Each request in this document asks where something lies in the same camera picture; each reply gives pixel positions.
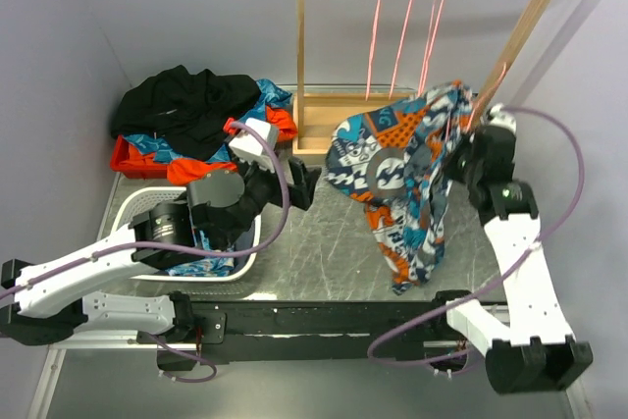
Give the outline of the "black garment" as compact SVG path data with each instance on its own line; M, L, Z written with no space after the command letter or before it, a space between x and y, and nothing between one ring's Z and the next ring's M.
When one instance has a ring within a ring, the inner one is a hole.
M129 90L118 105L110 135L148 134L163 138L178 154L206 161L221 147L229 118L253 109L261 95L247 75L190 73L179 65Z

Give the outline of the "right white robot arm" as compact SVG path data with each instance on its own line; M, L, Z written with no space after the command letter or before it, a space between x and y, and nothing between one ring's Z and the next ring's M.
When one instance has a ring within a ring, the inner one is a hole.
M447 159L445 174L463 183L491 243L506 296L507 322L468 294L434 310L432 332L458 332L483 355L498 394L567 390L593 363L559 305L539 239L541 219L532 188L513 177L516 132L481 125Z

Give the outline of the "wooden hanger rack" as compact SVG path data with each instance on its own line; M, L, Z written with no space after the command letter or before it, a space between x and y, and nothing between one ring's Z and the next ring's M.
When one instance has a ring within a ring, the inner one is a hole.
M528 2L480 93L495 82L504 62L507 63L507 75L550 1ZM388 95L389 92L371 90L369 100L365 101L365 90L360 93L306 90L305 0L296 0L296 93L293 99L293 118L297 124L298 136L292 143L293 154L308 163L321 162L330 145L335 125L349 116L384 106L402 97L403 93L394 91L392 98L388 98Z

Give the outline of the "orange garment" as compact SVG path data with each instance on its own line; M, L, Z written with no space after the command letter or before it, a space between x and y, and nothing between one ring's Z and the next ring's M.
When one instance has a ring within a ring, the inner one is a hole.
M291 141L297 136L297 126L290 113L282 108L263 105L250 111L241 120L259 118L279 130L277 143ZM210 171L235 171L228 150L223 145L207 162L177 155L163 139L147 135L117 138L110 167L129 179L166 179L173 185L186 185L205 177Z

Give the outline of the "blue orange patterned shorts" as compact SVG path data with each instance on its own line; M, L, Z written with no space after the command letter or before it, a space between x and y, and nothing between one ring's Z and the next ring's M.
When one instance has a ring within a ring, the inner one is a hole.
M429 282L445 257L451 181L443 165L465 135L473 99L467 84L447 82L350 116L332 134L325 179L363 204L397 295Z

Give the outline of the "white laundry basket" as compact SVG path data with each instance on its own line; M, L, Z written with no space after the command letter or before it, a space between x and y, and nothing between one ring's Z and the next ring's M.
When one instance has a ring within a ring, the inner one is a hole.
M138 189L128 196L117 211L113 220L111 233L118 228L128 224L137 214L152 209L158 203L165 200L172 200L178 197L184 191L183 186L148 186ZM242 234L236 241L235 249L244 250L257 245L261 241L262 218L258 215L251 228L247 233ZM235 259L234 269L228 276L216 277L214 275L204 275L196 277L191 275L170 276L162 273L151 275L136 276L136 280L151 282L183 282L183 283L210 283L210 284L227 284L234 283L242 279L253 267L257 258L256 253L252 253L246 257Z

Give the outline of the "blue floral garment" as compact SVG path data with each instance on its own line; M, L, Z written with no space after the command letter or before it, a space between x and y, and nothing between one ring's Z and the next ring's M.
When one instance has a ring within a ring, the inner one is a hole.
M235 268L233 257L209 257L186 262L165 271L171 277L226 277Z

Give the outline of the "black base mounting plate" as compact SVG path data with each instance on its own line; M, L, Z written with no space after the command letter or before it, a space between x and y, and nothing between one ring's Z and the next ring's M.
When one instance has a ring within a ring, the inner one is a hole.
M246 361L362 359L378 336L436 307L431 301L227 301L188 303L183 321L160 339L172 347L191 344L192 353L218 365ZM444 320L432 320L378 347L396 361L447 355L431 365L446 374L479 364Z

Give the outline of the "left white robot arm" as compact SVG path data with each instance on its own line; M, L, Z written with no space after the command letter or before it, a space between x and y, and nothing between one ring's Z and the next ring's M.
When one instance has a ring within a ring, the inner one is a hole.
M236 250L236 241L266 205L307 210L313 203L321 169L307 168L297 158L288 165L290 183L282 169L258 164L213 171L73 254L38 265L5 262L2 293L12 300L1 309L2 336L28 346L85 331L132 330L168 341L189 339L198 321L187 295L112 295L103 287L205 259L209 249L218 257L248 256L249 250Z

